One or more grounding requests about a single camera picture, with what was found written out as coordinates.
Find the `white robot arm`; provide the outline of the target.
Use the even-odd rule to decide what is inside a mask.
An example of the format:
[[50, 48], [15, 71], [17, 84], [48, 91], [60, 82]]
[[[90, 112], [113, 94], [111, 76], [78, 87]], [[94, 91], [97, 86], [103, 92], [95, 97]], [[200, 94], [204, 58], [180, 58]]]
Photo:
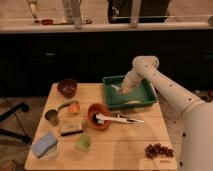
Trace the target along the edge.
[[213, 101], [205, 102], [158, 71], [156, 56], [137, 56], [122, 83], [131, 92], [147, 79], [183, 116], [179, 171], [213, 171]]

